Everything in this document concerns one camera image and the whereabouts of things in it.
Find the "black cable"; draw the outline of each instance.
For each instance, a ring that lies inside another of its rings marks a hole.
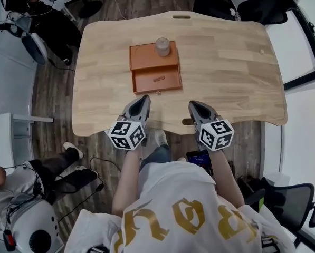
[[[37,172],[36,172],[35,170],[33,170],[32,168],[27,167],[26,164],[15,165],[15,166],[13,166],[13,167],[7,167],[7,168],[3,168],[3,169],[4,169],[4,170],[7,170],[7,169],[14,169],[14,168],[19,167],[19,166],[22,166],[22,168],[23,168],[24,170],[30,169],[30,170],[34,171],[34,172],[35,172],[35,175],[36,175],[36,177],[37,177]]]
[[[52,59],[50,59],[50,58],[48,58],[48,61],[52,64],[53,67],[55,67],[55,68],[58,69],[58,70],[70,70],[70,71],[75,72],[75,70],[72,70],[72,69],[65,69],[65,68],[63,68],[63,67],[57,67],[57,66],[55,65],[54,61],[53,61]]]
[[[92,169],[92,166],[91,166],[91,162],[92,162],[93,159],[98,159],[98,160],[101,160],[101,161],[110,162],[110,163],[112,163],[112,164],[118,169],[119,172],[121,172],[120,167],[117,166],[117,165],[116,165],[114,162],[112,162],[111,160],[102,159],[102,158],[97,158],[97,157],[92,157],[92,158],[89,160],[89,168],[90,168],[92,171],[94,171],[94,170]]]
[[[5,230],[7,229],[7,217],[8,217],[8,210],[9,210],[9,208],[11,207],[11,205],[15,205],[15,204],[13,204],[13,203],[10,203],[9,204],[9,206],[7,207],[7,210],[6,210],[6,224],[5,224]]]
[[[80,205],[83,204],[85,201],[87,201],[87,200],[88,200],[90,197],[92,197],[95,193],[100,192],[100,191],[103,189],[103,187],[104,187],[104,184],[103,184],[103,183],[102,183],[102,184],[99,184],[98,187],[96,188],[96,190],[95,190],[92,194],[90,194],[87,198],[85,198],[84,201],[81,201],[78,205],[76,205],[76,206],[73,208],[73,210],[71,210],[69,213],[67,213],[66,215],[64,215],[64,216],[58,221],[58,223],[60,223],[60,221],[61,221],[62,219],[64,219],[66,216],[70,215],[78,206],[80,206]]]
[[[97,158],[97,157],[92,157],[92,158],[89,160],[89,169],[92,170],[92,171],[95,171],[95,170],[93,170],[92,165],[91,165],[91,162],[92,162],[93,159],[98,159],[98,160],[101,160],[101,161],[110,162],[110,163],[112,163],[112,164],[118,169],[119,172],[121,172],[121,169],[120,169],[114,162],[112,162],[111,160],[102,159],[102,158]],[[101,181],[101,184],[98,185],[98,187],[96,188],[95,192],[92,193],[92,194],[90,194],[84,201],[82,201],[82,202],[79,203],[77,206],[75,206],[75,207],[73,208],[73,210],[71,210],[69,213],[67,213],[65,216],[63,216],[58,222],[60,222],[60,221],[61,221],[62,219],[64,219],[66,216],[70,215],[78,206],[80,206],[80,205],[83,204],[85,201],[87,201],[87,200],[88,200],[91,196],[93,196],[96,192],[99,192],[99,191],[101,191],[101,190],[103,189],[104,183],[103,183],[103,181],[101,180],[101,178],[99,177],[99,175],[98,175],[98,178],[99,178],[99,180]]]

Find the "gold lettering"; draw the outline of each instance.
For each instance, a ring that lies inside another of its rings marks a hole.
[[[170,230],[161,228],[155,213],[150,209],[143,209],[144,206],[148,205],[152,200],[143,205],[140,205],[136,209],[132,209],[125,213],[125,235],[126,235],[126,246],[129,245],[136,235],[136,230],[140,228],[135,226],[134,218],[136,216],[145,217],[149,221],[151,235],[157,240],[163,241],[168,235]]]
[[[179,206],[180,203],[184,203],[188,205],[188,207],[186,207],[184,210],[186,218],[182,214],[182,211]],[[183,198],[182,200],[177,201],[173,205],[173,212],[174,212],[174,216],[175,216],[175,220],[177,224],[179,224],[183,229],[185,229],[186,231],[192,234],[197,233],[200,227],[205,222],[203,205],[197,200],[190,202],[187,199]],[[191,223],[191,221],[194,219],[194,212],[197,214],[198,220],[199,220],[199,223],[197,226]]]
[[[250,223],[245,222],[242,215],[238,211],[230,212],[226,206],[220,205],[218,206],[218,212],[223,217],[218,223],[218,229],[225,240],[234,237],[236,234],[247,228],[249,228],[251,232],[250,238],[246,241],[247,243],[251,242],[257,236],[257,229],[254,228]],[[234,230],[229,224],[230,217],[235,217],[235,219],[237,219],[236,230]]]
[[[122,230],[119,230],[117,232],[119,239],[116,241],[116,243],[114,244],[114,252],[117,253],[119,250],[119,247],[121,245],[123,245],[123,237],[122,237]]]

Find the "cable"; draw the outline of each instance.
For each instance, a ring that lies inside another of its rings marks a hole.
[[[119,168],[119,166],[117,166],[114,162],[112,162],[111,160],[107,160],[107,159],[102,159],[102,158],[97,158],[97,157],[92,157],[90,160],[89,160],[89,169],[91,169],[92,171],[94,171],[92,169],[92,166],[91,166],[91,162],[93,159],[98,159],[98,160],[101,160],[101,161],[106,161],[106,162],[110,162],[112,163],[117,169],[119,172],[121,172],[121,169]]]
[[[51,11],[53,10],[53,5],[54,5],[54,0],[53,0],[53,2],[52,2],[52,5],[50,6],[50,7],[51,7],[51,10],[47,11],[46,13],[42,13],[42,14],[36,14],[36,15],[31,15],[31,14],[30,14],[30,16],[31,16],[31,17],[36,17],[36,16],[45,15],[45,14],[47,14],[47,13],[49,13],[49,12],[51,12]]]
[[[35,170],[33,170],[32,168],[27,167],[26,164],[15,165],[15,166],[13,166],[13,167],[7,167],[7,168],[3,168],[3,169],[4,169],[4,170],[7,170],[7,169],[14,169],[14,168],[19,167],[19,166],[22,166],[24,170],[30,169],[30,170],[34,171],[35,174],[36,174],[36,176],[37,176],[37,172],[36,172]]]
[[[7,210],[6,210],[6,224],[5,224],[5,230],[7,229],[7,217],[8,217],[8,210],[9,210],[9,208],[11,207],[11,205],[15,205],[15,204],[13,204],[13,203],[10,203],[9,204],[9,206],[7,207]]]
[[[57,67],[57,66],[55,65],[54,61],[53,61],[52,59],[50,59],[50,58],[48,58],[48,61],[52,64],[53,67],[55,67],[55,68],[58,69],[58,70],[70,70],[70,71],[75,72],[75,70],[72,70],[72,69],[65,69],[65,68],[63,68],[63,67]]]
[[[103,187],[104,187],[104,184],[103,184],[103,183],[100,184],[100,185],[98,185],[98,187],[96,188],[96,190],[95,190],[92,194],[90,194],[87,198],[85,198],[84,201],[81,201],[78,205],[76,205],[76,206],[73,208],[73,210],[71,210],[69,213],[67,213],[66,215],[64,215],[64,216],[58,221],[58,223],[60,223],[60,221],[61,221],[62,219],[64,219],[66,216],[70,215],[78,206],[80,206],[80,205],[83,204],[85,201],[87,201],[87,200],[88,200],[90,197],[92,197],[96,192],[100,192],[100,191],[103,189]]]
[[[115,4],[116,4],[116,7],[117,7],[117,9],[118,9],[118,11],[119,11],[121,17],[124,18],[124,16],[122,15],[121,10],[120,10],[119,5],[117,4],[117,1],[116,1],[116,0],[115,0]]]

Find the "table leg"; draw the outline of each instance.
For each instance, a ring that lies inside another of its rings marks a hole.
[[[99,0],[95,1],[87,1],[82,0],[84,6],[81,8],[79,12],[79,17],[81,19],[89,18],[90,16],[94,15],[97,11],[99,11],[103,5],[103,3]]]

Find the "orange wooden box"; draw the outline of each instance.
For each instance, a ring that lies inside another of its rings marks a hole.
[[[182,88],[175,41],[164,57],[155,52],[155,43],[130,46],[129,63],[134,94]]]

